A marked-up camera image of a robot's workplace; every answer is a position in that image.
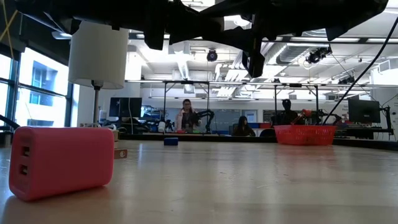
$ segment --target plastic basket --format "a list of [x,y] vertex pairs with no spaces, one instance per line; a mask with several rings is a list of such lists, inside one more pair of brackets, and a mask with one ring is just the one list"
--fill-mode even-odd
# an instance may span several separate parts
[[275,126],[279,144],[296,146],[327,146],[333,143],[336,126],[281,125]]

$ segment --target wooden table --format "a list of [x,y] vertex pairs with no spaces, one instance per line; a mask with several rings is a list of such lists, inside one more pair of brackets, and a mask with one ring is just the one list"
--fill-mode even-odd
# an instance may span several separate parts
[[350,147],[121,141],[102,188],[21,202],[0,149],[0,223],[398,223],[398,154]]

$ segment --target black monitor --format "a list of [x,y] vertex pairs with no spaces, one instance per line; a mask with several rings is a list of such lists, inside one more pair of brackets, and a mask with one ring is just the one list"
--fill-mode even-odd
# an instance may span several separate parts
[[109,107],[109,116],[118,117],[118,118],[122,117],[128,118],[130,117],[131,113],[131,117],[139,118],[141,117],[141,104],[142,104],[142,98],[112,97],[111,106]]
[[348,100],[349,121],[360,123],[380,123],[378,101]]

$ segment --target ceiling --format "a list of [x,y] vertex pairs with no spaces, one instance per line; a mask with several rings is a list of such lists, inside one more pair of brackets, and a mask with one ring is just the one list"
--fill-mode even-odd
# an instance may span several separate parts
[[[183,1],[183,3],[186,5],[191,4],[192,8],[196,10],[203,10],[213,5],[215,0],[201,0],[195,3],[187,0]],[[342,37],[385,38],[398,16],[398,0],[390,0],[387,10],[389,12],[383,12],[369,21],[349,30]],[[230,29],[236,27],[236,24],[233,20],[227,19],[226,27]],[[395,30],[393,37],[398,38],[398,29]],[[186,43],[189,45],[190,54],[190,57],[187,59],[187,68],[189,71],[209,71],[215,74],[218,64],[231,65],[234,61],[240,62],[237,56],[241,51],[234,47],[203,40],[189,40],[186,41]],[[146,66],[142,68],[142,74],[147,80],[155,78],[162,79],[162,77],[165,77],[165,74],[172,74],[179,69],[175,54],[169,54],[168,40],[164,41],[163,50],[152,50],[148,48],[142,39],[130,40],[129,45],[135,45],[146,62]],[[378,53],[380,47],[381,44],[331,44],[333,55],[336,58],[333,58],[331,55],[327,56],[327,58],[322,60],[318,65],[313,65],[309,68],[309,64],[304,63],[305,57],[308,55],[307,52],[301,55],[301,57],[296,58],[298,60],[286,67],[280,74],[275,75],[283,79],[283,82],[307,82],[308,79],[314,83],[328,82],[331,77],[344,72],[341,65],[346,70],[355,68],[355,74],[359,74],[367,67],[368,62]],[[206,59],[210,49],[215,49],[218,54],[216,62],[208,62]],[[388,45],[381,54],[382,59],[385,57],[398,57],[398,45]],[[366,82],[366,80],[369,80],[369,78],[364,77],[363,82]]]

